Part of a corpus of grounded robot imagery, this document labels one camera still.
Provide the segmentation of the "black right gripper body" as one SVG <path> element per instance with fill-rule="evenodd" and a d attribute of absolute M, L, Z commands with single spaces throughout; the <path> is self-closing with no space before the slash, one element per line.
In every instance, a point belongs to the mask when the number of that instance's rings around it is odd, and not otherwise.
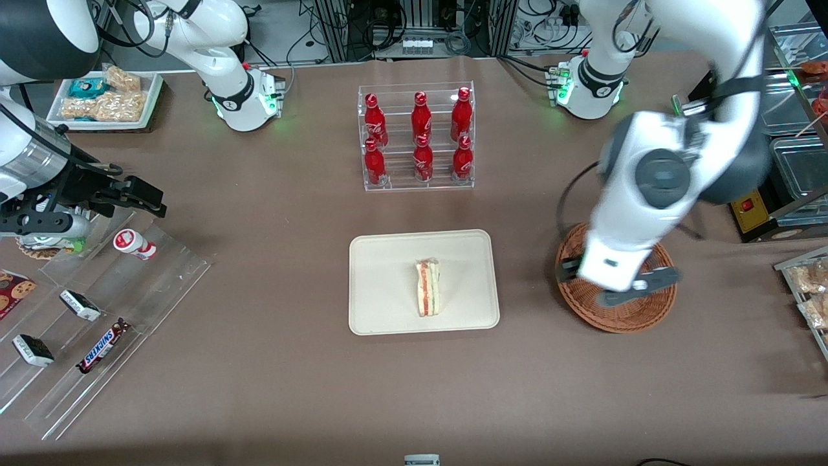
<path fill-rule="evenodd" d="M 51 190 L 51 210 L 53 212 L 73 212 L 80 206 L 94 210 L 105 216 L 112 216 L 110 206 L 130 208 L 132 203 L 122 192 L 124 182 L 117 177 L 122 174 L 122 168 L 109 163 L 102 172 L 100 163 L 94 163 L 91 169 L 80 167 L 68 162 L 53 179 L 54 188 Z"/>

